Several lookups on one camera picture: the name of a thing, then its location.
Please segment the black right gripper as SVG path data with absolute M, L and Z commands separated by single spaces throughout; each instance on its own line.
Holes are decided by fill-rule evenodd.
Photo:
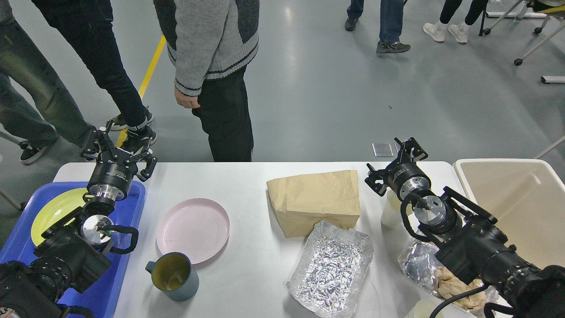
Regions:
M 367 163 L 369 172 L 365 183 L 380 197 L 384 197 L 387 190 L 391 189 L 400 201 L 404 201 L 410 193 L 420 197 L 432 195 L 430 178 L 415 164 L 427 159 L 429 154 L 413 137 L 404 142 L 394 137 L 394 141 L 398 145 L 394 164 L 376 170 L 373 165 Z

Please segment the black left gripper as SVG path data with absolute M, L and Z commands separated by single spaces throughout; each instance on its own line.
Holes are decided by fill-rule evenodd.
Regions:
M 92 129 L 80 155 L 83 159 L 97 159 L 87 184 L 87 193 L 112 201 L 126 199 L 134 176 L 145 182 L 153 175 L 158 158 L 151 149 L 132 155 L 126 151 L 107 151 L 111 139 L 105 130 Z

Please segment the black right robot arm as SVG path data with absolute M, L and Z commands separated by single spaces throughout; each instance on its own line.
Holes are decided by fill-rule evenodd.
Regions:
M 487 318 L 493 312 L 513 318 L 562 318 L 564 310 L 564 268 L 545 269 L 525 261 L 507 236 L 496 226 L 497 219 L 464 195 L 446 186 L 436 195 L 431 179 L 417 166 L 428 153 L 414 138 L 399 145 L 397 157 L 384 169 L 371 164 L 365 183 L 383 197 L 391 189 L 401 202 L 404 228 L 417 240 L 433 243 L 435 258 L 465 284 L 480 278 L 482 286 L 444 300 L 430 313 L 435 318 L 447 305 L 493 287 L 507 306 L 486 303 Z

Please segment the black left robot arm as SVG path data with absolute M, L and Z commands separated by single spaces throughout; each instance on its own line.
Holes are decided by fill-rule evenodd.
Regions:
M 41 234 L 44 241 L 34 249 L 36 260 L 1 265 L 3 318 L 94 316 L 89 308 L 59 300 L 69 288 L 83 293 L 97 282 L 111 266 L 108 254 L 126 255 L 135 249 L 138 230 L 115 225 L 109 216 L 127 197 L 134 177 L 146 181 L 152 176 L 158 161 L 150 151 L 154 136 L 149 133 L 140 149 L 131 153 L 115 147 L 105 129 L 90 134 L 81 156 L 95 158 L 96 165 L 85 204 Z

